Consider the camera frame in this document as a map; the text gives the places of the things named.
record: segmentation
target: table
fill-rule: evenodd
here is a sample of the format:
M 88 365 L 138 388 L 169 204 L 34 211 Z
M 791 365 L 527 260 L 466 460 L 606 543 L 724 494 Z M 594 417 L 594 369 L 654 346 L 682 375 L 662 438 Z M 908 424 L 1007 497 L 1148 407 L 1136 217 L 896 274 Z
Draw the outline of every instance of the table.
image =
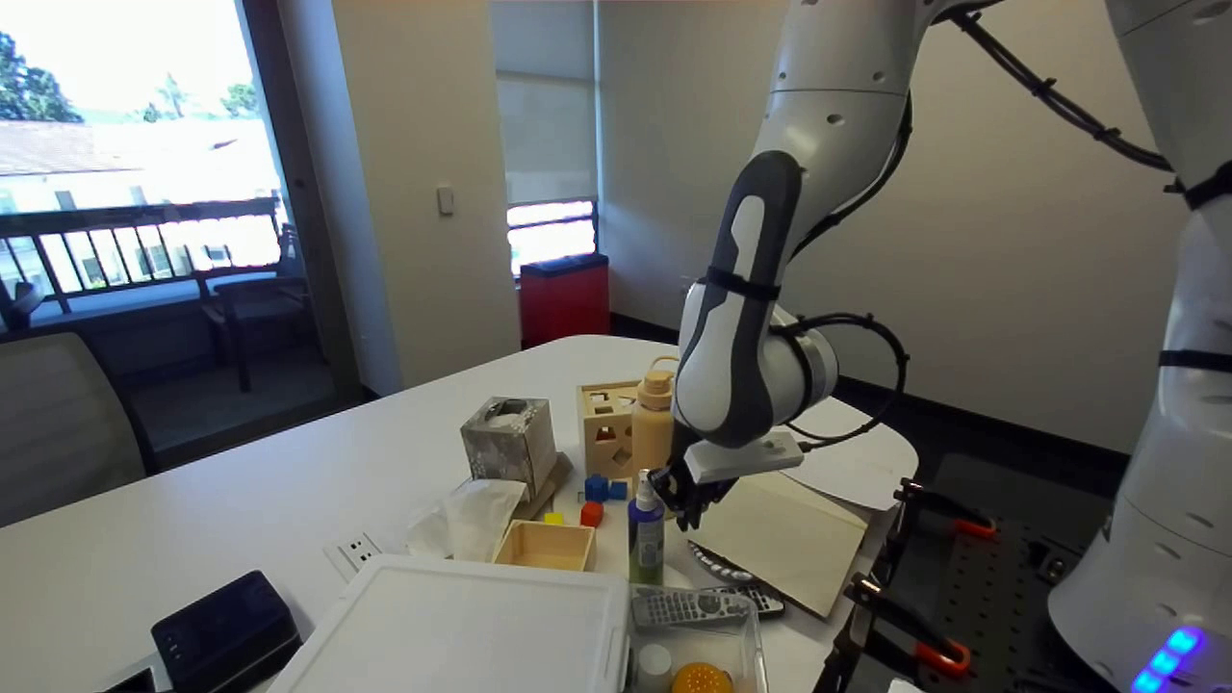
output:
M 458 426 L 491 398 L 547 398 L 555 443 L 577 466 L 577 385 L 638 376 L 659 354 L 673 346 L 560 338 L 3 529 L 0 691 L 108 691 L 151 664 L 151 623 L 247 570 L 268 570 L 307 636 L 346 587 L 330 548 L 369 535 L 401 551 L 470 478 Z M 845 426 L 859 412 L 826 401 L 808 420 Z M 912 460 L 912 448 L 880 426 L 830 455 Z M 624 570 L 624 535 L 608 529 L 624 532 L 618 515 L 606 524 L 594 570 Z M 673 532 L 665 573 L 704 583 Z M 848 603 L 830 623 L 807 614 L 767 623 L 773 691 L 814 691 L 845 620 Z

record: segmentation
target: wall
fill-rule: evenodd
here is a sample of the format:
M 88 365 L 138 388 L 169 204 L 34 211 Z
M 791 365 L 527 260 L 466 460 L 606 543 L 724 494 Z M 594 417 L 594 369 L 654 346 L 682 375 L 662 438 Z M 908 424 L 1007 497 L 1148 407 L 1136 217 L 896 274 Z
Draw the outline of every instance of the wall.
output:
M 487 0 L 283 13 L 359 376 L 393 393 L 515 352 Z
M 777 14 L 777 0 L 603 3 L 618 311 L 678 325 L 759 130 Z M 1003 3 L 988 26 L 1148 143 L 1103 3 Z M 1184 229 L 1162 186 L 1043 113 L 954 26 L 937 26 L 900 175 L 801 254 L 786 306 L 885 320 L 912 352 L 916 398 L 1134 451 Z M 837 344 L 845 375 L 890 380 L 875 344 Z

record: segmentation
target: tree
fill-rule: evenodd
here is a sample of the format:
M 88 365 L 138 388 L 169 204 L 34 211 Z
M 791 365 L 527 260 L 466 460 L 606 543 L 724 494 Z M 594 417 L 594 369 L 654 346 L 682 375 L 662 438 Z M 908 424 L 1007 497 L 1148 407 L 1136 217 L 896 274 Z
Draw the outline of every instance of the tree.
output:
M 223 113 L 233 118 L 256 118 L 264 116 L 264 94 L 256 84 L 228 84 Z
M 83 122 L 51 70 L 26 66 L 0 31 L 0 118 Z

